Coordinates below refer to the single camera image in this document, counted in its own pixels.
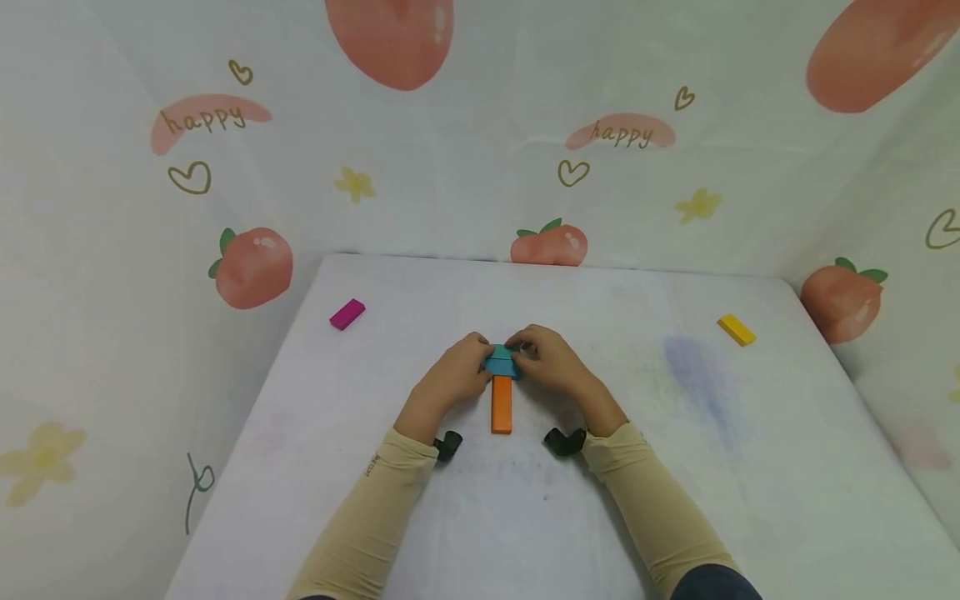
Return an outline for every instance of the patterned wall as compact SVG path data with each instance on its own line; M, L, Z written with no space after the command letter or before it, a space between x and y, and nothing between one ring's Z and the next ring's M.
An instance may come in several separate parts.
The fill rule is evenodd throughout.
M328 252L784 277L960 540L960 1L0 14L4 600L162 597Z

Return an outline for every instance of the orange block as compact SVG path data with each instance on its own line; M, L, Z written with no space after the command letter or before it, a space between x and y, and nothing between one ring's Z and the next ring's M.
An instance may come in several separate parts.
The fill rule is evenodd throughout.
M493 377L493 394L490 410L492 433L509 434L514 431L514 382L510 377Z

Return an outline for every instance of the sleeve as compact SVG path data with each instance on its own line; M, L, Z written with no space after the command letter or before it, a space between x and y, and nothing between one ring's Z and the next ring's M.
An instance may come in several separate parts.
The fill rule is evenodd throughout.
M437 454L434 447L388 431L307 555L287 600L379 598Z
M632 423L608 438L588 434L583 454L590 470L610 490L664 598L670 598L685 574L702 564L719 564L739 574L707 518Z
M686 573L670 600L761 600L746 578L721 564L701 564Z

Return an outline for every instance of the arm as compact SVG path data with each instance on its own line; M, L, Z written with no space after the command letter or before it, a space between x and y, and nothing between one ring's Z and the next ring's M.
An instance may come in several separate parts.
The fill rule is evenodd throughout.
M448 349L411 392L363 474L314 544L287 600L376 600L410 514L437 462L430 444L447 411L480 396L493 346L478 333Z
M536 353L515 354L523 374L571 396L584 416L584 458L616 501L660 594L675 600L758 599L696 503L566 341L530 325L507 342L516 344Z

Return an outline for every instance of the dark sleeve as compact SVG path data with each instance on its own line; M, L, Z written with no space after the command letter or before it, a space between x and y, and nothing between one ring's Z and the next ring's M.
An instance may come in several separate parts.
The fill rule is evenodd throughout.
M762 600L743 575L721 564L701 564L684 575L670 600Z

